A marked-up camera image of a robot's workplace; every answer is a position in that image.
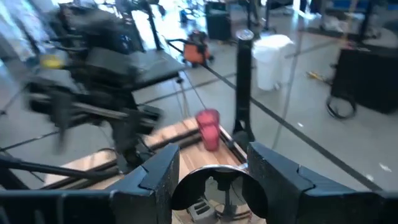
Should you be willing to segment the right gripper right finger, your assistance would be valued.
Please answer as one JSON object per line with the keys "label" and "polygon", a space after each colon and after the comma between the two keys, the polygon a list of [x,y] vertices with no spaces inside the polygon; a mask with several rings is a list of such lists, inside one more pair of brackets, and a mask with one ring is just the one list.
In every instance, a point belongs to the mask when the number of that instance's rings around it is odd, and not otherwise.
{"label": "right gripper right finger", "polygon": [[257,205],[267,224],[398,224],[398,192],[351,189],[258,142],[248,168],[265,193]]}

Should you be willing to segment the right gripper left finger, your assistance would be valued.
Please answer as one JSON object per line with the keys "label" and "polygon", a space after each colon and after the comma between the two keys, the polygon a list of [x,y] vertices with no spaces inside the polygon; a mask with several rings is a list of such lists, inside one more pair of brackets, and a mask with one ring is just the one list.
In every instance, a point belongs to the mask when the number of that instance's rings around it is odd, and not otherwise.
{"label": "right gripper left finger", "polygon": [[179,146],[169,144],[103,190],[6,190],[0,224],[171,224]]}

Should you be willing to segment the small black cabinet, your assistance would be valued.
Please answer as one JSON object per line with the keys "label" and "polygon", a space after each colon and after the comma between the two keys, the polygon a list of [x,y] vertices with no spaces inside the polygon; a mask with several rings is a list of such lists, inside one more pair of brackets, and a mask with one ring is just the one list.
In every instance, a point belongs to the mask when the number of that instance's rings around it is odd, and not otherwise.
{"label": "small black cabinet", "polygon": [[205,3],[205,20],[211,40],[227,41],[231,38],[231,20],[227,5],[222,1]]}

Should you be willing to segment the black aluminium frame rail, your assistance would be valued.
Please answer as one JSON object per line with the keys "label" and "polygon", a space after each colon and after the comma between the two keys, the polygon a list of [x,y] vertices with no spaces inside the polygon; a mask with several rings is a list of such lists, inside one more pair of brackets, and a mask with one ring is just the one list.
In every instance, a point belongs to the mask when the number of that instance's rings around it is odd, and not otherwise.
{"label": "black aluminium frame rail", "polygon": [[178,123],[159,129],[151,135],[144,136],[144,143],[150,150],[156,151],[170,143],[179,142],[183,139],[192,137],[198,134],[198,132],[198,128],[188,128],[187,126]]}

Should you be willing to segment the black vertical post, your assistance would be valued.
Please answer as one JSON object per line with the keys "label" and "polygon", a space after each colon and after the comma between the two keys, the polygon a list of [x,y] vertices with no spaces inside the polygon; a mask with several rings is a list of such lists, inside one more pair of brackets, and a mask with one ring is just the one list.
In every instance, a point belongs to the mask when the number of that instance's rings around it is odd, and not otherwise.
{"label": "black vertical post", "polygon": [[249,29],[236,32],[238,38],[236,57],[236,89],[235,89],[235,120],[233,128],[234,140],[244,152],[249,142],[255,141],[251,129],[251,81],[252,81],[252,41],[254,34]]}

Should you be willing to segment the large black cabinet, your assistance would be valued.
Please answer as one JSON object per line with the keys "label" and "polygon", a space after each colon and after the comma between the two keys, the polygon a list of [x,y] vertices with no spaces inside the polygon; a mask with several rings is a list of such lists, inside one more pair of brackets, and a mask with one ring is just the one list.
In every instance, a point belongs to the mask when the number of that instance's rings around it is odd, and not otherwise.
{"label": "large black cabinet", "polygon": [[331,96],[383,114],[398,111],[398,49],[341,49]]}

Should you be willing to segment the black desk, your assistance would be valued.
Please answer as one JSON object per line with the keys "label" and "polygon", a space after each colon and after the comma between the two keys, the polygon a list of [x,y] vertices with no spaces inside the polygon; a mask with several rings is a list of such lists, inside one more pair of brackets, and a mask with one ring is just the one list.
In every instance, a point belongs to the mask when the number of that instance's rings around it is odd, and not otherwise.
{"label": "black desk", "polygon": [[130,57],[132,64],[140,70],[132,91],[178,78],[179,72],[185,69],[182,63],[163,50],[134,52]]}

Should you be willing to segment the black diagonal frame brace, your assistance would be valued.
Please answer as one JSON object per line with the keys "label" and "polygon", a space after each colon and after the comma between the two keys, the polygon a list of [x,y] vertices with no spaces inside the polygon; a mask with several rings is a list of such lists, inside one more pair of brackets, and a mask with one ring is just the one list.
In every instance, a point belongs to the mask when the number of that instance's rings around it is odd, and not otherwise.
{"label": "black diagonal frame brace", "polygon": [[29,172],[40,172],[45,174],[55,174],[79,179],[108,179],[115,175],[119,175],[115,171],[81,171],[64,167],[49,166],[33,162],[26,162],[16,158],[10,158],[0,155],[0,168],[25,170]]}

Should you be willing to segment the orange shop vacuum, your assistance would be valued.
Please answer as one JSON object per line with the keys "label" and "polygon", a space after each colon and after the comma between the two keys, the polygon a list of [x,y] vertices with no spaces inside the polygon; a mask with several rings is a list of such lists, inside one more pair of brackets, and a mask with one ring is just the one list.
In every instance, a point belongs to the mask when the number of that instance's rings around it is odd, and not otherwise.
{"label": "orange shop vacuum", "polygon": [[210,54],[207,40],[208,36],[203,31],[194,30],[190,33],[183,42],[183,62],[189,62],[193,68],[213,62],[215,58]]}

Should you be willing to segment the white waste bin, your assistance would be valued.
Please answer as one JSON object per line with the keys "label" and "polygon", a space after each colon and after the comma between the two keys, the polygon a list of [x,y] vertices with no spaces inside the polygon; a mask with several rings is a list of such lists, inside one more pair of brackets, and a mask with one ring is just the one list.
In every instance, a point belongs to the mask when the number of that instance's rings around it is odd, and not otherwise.
{"label": "white waste bin", "polygon": [[254,42],[252,56],[256,62],[257,86],[264,91],[280,88],[284,79],[286,53],[294,42],[286,35],[273,34]]}

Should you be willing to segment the pink plastic cup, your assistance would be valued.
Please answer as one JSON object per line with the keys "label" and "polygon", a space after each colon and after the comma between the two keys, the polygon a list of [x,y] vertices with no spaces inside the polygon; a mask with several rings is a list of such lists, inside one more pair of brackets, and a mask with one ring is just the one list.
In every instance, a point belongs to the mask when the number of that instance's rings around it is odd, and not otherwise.
{"label": "pink plastic cup", "polygon": [[217,151],[220,140],[220,114],[216,109],[199,111],[195,116],[204,147]]}

